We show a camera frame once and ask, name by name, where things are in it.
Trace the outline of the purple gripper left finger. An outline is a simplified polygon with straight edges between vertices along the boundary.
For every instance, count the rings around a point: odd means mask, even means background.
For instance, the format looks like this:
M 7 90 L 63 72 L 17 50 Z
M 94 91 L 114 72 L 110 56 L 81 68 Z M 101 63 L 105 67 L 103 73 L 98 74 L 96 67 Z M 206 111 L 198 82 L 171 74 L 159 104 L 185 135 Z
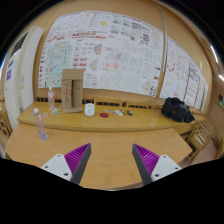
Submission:
M 90 155 L 91 144 L 87 143 L 65 155 L 56 154 L 42 169 L 79 185 Z

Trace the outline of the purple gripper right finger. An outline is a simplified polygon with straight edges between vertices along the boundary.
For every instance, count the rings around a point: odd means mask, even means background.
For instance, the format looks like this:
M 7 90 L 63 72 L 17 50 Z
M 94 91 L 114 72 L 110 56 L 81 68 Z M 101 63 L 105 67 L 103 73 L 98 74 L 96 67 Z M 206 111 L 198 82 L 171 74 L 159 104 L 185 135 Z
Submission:
M 154 152 L 137 144 L 133 145 L 132 154 L 143 185 L 148 185 L 181 170 L 181 167 L 168 155 L 158 156 Z

